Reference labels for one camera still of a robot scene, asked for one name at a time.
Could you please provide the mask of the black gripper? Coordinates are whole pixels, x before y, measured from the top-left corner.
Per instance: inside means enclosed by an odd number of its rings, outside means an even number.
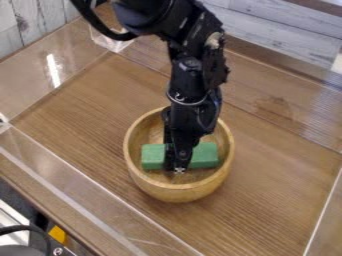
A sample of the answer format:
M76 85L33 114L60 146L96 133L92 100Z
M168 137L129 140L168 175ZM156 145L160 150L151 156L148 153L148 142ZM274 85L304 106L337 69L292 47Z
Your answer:
M210 90L194 103L170 98L167 108L168 129L164 129L164 163L166 171L183 173L190 166L194 147L200 138L215 130L222 109L222 92Z

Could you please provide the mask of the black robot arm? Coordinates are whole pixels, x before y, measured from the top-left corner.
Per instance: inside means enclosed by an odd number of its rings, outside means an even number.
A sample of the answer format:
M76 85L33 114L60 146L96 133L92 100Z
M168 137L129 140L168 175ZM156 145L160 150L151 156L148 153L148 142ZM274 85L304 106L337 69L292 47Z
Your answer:
M184 172L194 148L214 132L222 109L220 85L230 68L224 57L224 29L198 0L111 0L125 31L112 31L91 8L89 0L71 0L89 25L108 38L128 41L154 35L167 43L171 80L162 111L164 124L163 169Z

